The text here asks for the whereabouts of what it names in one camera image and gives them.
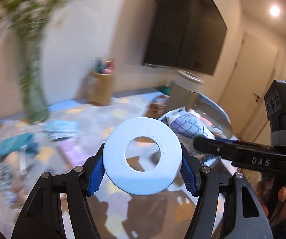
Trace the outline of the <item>person's right hand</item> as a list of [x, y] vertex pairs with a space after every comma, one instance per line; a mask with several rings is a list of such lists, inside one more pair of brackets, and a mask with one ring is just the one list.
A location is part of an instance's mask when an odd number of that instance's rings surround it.
[[[262, 182], [259, 181], [254, 188], [255, 194], [262, 206], [262, 209], [265, 213], [266, 216], [268, 216], [268, 208], [266, 207], [266, 205], [264, 204], [262, 197], [261, 197], [261, 192], [262, 192]], [[281, 212], [280, 214], [275, 218], [274, 221], [270, 221], [272, 227], [275, 227], [276, 225], [278, 225], [279, 223], [281, 223], [282, 221], [284, 221], [286, 219], [286, 187], [281, 187], [281, 189], [278, 192], [278, 200], [281, 203]]]

